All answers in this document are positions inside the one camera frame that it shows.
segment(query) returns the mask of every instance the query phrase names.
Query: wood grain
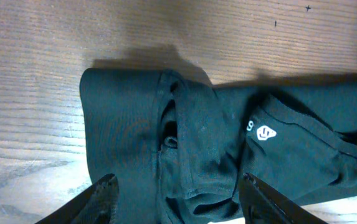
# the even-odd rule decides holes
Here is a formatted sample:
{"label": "wood grain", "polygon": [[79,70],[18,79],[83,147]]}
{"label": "wood grain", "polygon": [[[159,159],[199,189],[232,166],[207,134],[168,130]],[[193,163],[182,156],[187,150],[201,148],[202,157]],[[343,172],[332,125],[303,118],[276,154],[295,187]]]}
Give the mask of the wood grain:
{"label": "wood grain", "polygon": [[[357,72],[357,0],[0,0],[0,223],[34,223],[90,184],[79,81],[92,66],[212,84]],[[357,198],[307,209],[357,223]]]}

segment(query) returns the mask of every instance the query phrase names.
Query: folded garment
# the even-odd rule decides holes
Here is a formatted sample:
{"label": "folded garment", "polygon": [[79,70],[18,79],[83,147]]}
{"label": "folded garment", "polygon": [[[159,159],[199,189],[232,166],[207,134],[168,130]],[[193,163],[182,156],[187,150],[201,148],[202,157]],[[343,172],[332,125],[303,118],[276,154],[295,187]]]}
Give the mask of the folded garment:
{"label": "folded garment", "polygon": [[90,68],[80,95],[91,179],[119,179],[117,223],[242,217],[244,173],[299,205],[357,195],[357,82],[211,88]]}

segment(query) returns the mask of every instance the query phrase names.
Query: wooden table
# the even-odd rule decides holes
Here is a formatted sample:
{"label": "wooden table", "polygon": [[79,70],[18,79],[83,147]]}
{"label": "wooden table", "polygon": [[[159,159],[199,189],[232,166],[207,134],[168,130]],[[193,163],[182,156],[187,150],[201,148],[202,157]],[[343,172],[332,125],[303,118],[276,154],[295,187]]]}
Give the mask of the wooden table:
{"label": "wooden table", "polygon": [[[357,72],[357,0],[0,0],[0,223],[34,223],[90,185],[88,67],[212,84]],[[357,223],[357,198],[307,209]]]}

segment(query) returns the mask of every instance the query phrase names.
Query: garment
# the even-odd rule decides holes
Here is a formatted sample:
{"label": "garment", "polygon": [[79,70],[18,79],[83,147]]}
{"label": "garment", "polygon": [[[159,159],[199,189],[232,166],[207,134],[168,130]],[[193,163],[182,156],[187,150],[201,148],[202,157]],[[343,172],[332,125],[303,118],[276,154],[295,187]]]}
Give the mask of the garment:
{"label": "garment", "polygon": [[117,176],[118,223],[242,217],[246,172],[300,205],[357,195],[357,82],[211,88],[91,68],[80,96],[89,173]]}

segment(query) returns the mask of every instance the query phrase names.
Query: dark green fabric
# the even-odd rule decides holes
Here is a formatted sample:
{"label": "dark green fabric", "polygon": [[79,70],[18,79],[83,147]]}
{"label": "dark green fabric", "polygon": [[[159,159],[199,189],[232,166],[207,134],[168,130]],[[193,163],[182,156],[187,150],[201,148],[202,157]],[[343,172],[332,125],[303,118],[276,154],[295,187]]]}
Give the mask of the dark green fabric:
{"label": "dark green fabric", "polygon": [[172,70],[90,69],[80,94],[88,169],[118,177],[118,223],[242,217],[244,172],[302,205],[357,195],[357,82],[211,88]]}

